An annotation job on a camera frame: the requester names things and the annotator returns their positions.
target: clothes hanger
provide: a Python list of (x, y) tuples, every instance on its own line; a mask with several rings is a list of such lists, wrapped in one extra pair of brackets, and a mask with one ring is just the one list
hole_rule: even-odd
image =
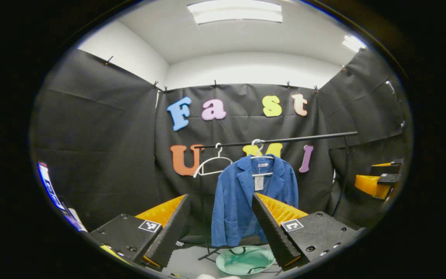
[[(262, 139), (255, 139), (252, 141), (251, 145), (255, 145), (256, 143), (260, 143), (261, 146), (259, 147), (259, 149), (257, 150), (257, 156), (252, 156), (251, 159), (256, 159), (256, 158), (268, 158), (268, 159), (274, 159), (274, 157), (271, 156), (259, 156), (259, 153), (261, 152), (262, 148), (264, 147), (264, 141)], [(273, 174), (272, 172), (267, 172), (267, 173), (258, 173), (258, 174), (253, 174), (253, 177), (256, 176), (265, 176), (265, 175), (270, 175)]]
[[(216, 143), (215, 148), (218, 148), (218, 145), (221, 145), (221, 143)], [(197, 175), (204, 176), (204, 175), (208, 175), (208, 174), (214, 174), (214, 173), (220, 173), (220, 172), (223, 172), (223, 170), (219, 170), (219, 171), (213, 171), (213, 172), (209, 172), (209, 173), (204, 173), (204, 164), (206, 164), (207, 162), (209, 162), (209, 161), (211, 161), (211, 160), (215, 160), (215, 159), (226, 159), (226, 160), (230, 161), (230, 164), (232, 164), (232, 163), (233, 163), (232, 160), (230, 160), (230, 159), (228, 159), (228, 158), (226, 158), (226, 157), (220, 157), (220, 153), (221, 153), (222, 150), (223, 150), (223, 148), (220, 148), (220, 150), (218, 151), (218, 157), (213, 157), (213, 158), (211, 158), (211, 159), (207, 159), (206, 161), (202, 162), (202, 163), (200, 164), (200, 166), (196, 169), (196, 171), (195, 171), (193, 177), (195, 178)]]

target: clothing tag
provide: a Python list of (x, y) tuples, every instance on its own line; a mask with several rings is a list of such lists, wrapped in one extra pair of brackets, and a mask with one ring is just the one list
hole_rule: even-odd
[(254, 190), (260, 191), (264, 189), (264, 176), (256, 176), (254, 178)]

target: ceiling light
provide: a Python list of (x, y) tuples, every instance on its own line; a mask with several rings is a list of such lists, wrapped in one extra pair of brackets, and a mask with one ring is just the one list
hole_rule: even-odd
[(256, 19), (281, 23), (281, 6), (258, 0), (209, 0), (187, 5), (198, 24)]
[(342, 44), (356, 53), (359, 51), (359, 49), (366, 48), (366, 45), (354, 36), (345, 35), (344, 39), (345, 41), (343, 41)]

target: white ceiling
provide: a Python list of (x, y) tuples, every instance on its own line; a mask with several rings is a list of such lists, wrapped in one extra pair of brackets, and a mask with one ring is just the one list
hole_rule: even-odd
[(200, 0), (156, 0), (119, 18), (169, 64), (230, 52), (278, 52), (338, 65), (355, 53), (342, 46), (345, 29), (296, 0), (266, 0), (282, 8), (283, 22), (221, 21), (198, 25), (187, 5)]

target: blue jacket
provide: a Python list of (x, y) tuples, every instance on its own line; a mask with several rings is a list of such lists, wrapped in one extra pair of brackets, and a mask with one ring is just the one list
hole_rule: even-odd
[(273, 172), (264, 178), (264, 188), (257, 193), (298, 208), (297, 179), (292, 166), (275, 157), (251, 159), (251, 155), (229, 165), (218, 177), (211, 223), (212, 246), (238, 246), (242, 238), (260, 236), (267, 241), (251, 208), (254, 192), (253, 174)]

